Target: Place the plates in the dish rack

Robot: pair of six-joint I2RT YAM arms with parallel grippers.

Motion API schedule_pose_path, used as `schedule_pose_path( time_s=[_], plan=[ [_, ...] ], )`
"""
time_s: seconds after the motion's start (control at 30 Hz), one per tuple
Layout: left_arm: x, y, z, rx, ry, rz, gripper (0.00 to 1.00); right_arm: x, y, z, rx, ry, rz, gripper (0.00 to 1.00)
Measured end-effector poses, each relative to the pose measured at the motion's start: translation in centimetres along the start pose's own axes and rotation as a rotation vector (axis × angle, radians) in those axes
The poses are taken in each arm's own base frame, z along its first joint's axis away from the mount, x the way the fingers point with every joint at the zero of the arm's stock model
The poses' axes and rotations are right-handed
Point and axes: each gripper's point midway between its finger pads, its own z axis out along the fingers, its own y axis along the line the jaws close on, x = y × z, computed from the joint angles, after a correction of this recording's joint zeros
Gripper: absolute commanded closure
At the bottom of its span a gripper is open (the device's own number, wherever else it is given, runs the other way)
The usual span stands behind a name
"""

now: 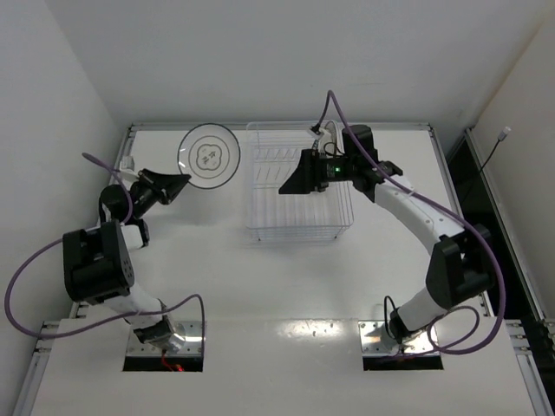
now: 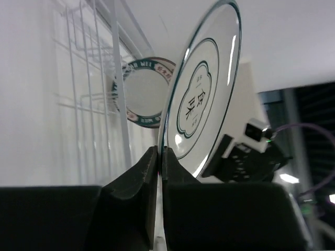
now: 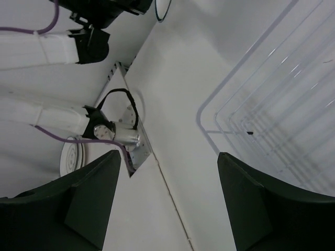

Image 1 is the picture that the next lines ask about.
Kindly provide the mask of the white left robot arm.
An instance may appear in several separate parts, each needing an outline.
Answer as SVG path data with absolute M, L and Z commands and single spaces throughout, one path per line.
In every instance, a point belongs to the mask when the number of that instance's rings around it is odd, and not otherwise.
M 160 299 L 135 282 L 129 251 L 145 248 L 149 230 L 142 217 L 154 205 L 169 205 L 189 183 L 189 174 L 142 169 L 131 187 L 109 185 L 99 197 L 100 224 L 62 237 L 64 285 L 75 302 L 111 309 L 130 325 L 138 341 L 163 352 L 185 344 Z

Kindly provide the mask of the white plate orange sunburst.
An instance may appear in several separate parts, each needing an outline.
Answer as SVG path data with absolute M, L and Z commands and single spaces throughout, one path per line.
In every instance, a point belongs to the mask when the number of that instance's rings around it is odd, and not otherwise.
M 330 141 L 337 143 L 341 137 L 341 128 L 335 120 L 327 120 L 323 124 L 323 129 L 330 136 Z

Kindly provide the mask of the white plate teal rim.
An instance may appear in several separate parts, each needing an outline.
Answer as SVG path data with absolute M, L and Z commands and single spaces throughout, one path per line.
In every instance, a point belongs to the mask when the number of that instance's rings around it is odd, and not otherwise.
M 199 189 L 217 189 L 228 183 L 238 170 L 241 149 L 236 135 L 216 123 L 200 124 L 180 142 L 177 163 L 189 183 Z

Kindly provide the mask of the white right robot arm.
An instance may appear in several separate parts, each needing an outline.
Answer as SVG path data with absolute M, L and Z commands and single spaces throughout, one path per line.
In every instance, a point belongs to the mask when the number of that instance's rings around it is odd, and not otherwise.
M 398 165 L 378 158 L 370 127 L 345 127 L 343 148 L 333 153 L 327 150 L 332 142 L 320 125 L 309 132 L 314 143 L 302 150 L 279 194 L 324 192 L 333 183 L 350 182 L 400 221 L 430 255 L 424 288 L 394 308 L 385 323 L 391 339 L 403 342 L 499 281 L 489 231 L 465 225 L 452 211 L 416 192 Z

